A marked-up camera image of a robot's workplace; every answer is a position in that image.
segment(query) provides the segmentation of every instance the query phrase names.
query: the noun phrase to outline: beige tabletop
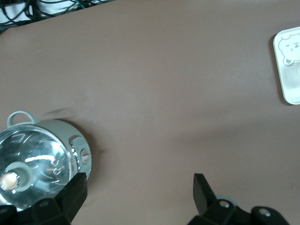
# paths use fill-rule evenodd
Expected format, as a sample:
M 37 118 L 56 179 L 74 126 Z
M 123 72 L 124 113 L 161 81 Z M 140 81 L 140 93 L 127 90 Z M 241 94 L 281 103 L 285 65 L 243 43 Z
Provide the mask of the beige tabletop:
M 65 119 L 93 155 L 73 225 L 186 225 L 193 175 L 250 211 L 300 222 L 300 106 L 274 36 L 299 0 L 116 0 L 0 36 L 0 128 Z

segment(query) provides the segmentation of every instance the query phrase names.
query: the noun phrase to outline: glass lid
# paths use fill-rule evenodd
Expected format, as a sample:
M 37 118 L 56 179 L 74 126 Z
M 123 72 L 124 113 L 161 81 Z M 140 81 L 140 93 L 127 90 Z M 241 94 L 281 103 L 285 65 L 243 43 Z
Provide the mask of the glass lid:
M 24 210 L 70 180 L 70 160 L 51 133 L 30 125 L 0 134 L 0 204 Z

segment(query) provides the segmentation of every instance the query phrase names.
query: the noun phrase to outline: pot handle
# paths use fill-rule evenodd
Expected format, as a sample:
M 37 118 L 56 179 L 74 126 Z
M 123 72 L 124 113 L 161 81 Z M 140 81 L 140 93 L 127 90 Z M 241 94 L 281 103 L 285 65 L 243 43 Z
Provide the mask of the pot handle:
M 20 114 L 20 113 L 21 114 L 25 114 L 30 119 L 30 121 L 14 124 L 14 117 L 17 114 Z M 7 119 L 7 127 L 9 128 L 9 127 L 12 127 L 14 125 L 19 125 L 19 124 L 35 124 L 35 123 L 38 123 L 38 122 L 39 122 L 39 120 L 37 120 L 29 112 L 27 112 L 27 111 L 16 111 L 16 112 L 13 112 L 12 114 L 10 114 L 10 116 L 8 117 L 8 119 Z

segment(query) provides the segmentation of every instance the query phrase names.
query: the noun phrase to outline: brown table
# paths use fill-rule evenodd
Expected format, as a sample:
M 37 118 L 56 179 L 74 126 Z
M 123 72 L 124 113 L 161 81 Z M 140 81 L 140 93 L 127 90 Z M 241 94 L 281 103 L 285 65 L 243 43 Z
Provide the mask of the brown table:
M 272 41 L 298 0 L 117 0 L 0 36 L 0 128 L 16 110 L 76 124 L 89 194 L 73 225 L 185 225 L 193 175 L 247 211 L 300 218 L 299 106 Z

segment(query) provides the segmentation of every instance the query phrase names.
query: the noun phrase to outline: electric cooking pot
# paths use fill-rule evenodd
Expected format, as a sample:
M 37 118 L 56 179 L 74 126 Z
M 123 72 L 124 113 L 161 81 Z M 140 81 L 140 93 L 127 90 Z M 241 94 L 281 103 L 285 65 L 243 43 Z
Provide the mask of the electric cooking pot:
M 14 124 L 17 114 L 30 121 Z M 91 171 L 91 153 L 83 135 L 60 120 L 37 120 L 26 111 L 12 113 L 0 132 L 0 205 L 22 211 L 55 196 L 76 173 Z

